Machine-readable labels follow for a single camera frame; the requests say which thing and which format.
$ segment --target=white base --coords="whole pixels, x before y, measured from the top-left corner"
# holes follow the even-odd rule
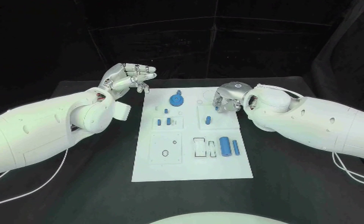
[[[177,90],[184,103],[173,107],[168,97]],[[215,90],[216,87],[150,89],[144,97],[131,182],[252,178],[236,115],[215,111],[210,99]],[[223,136],[231,142],[229,157],[220,155],[219,137]],[[206,157],[194,157],[193,138],[205,138]],[[236,140],[239,156],[233,154],[232,140]],[[209,156],[210,141],[216,157]]]

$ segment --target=blue object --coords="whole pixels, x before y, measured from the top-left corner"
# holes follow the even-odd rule
[[[239,152],[238,152],[238,147],[236,147],[236,140],[232,140],[232,146],[233,146],[235,155],[238,156]]]
[[[206,125],[210,123],[210,116],[206,117]]]
[[[222,157],[231,156],[229,139],[226,137],[219,138],[219,148]]]
[[[177,90],[176,94],[170,96],[168,103],[173,107],[179,107],[183,104],[183,97],[180,90]]]

